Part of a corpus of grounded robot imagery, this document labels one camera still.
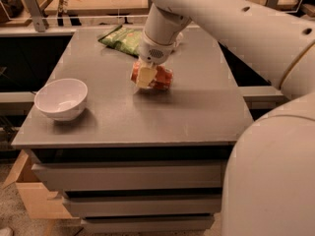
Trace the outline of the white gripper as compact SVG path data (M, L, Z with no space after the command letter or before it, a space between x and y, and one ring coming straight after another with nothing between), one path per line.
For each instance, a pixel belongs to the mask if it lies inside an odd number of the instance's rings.
M159 34L149 36L142 31L138 52L143 61L137 61L136 86L147 89L157 75L157 65L164 63L173 50L176 34Z

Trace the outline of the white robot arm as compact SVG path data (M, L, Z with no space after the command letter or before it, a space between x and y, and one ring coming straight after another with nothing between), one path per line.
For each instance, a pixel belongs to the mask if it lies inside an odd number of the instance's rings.
M241 135L223 180L221 236L315 236L315 30L246 0L151 0L140 44L161 64L195 23L288 102Z

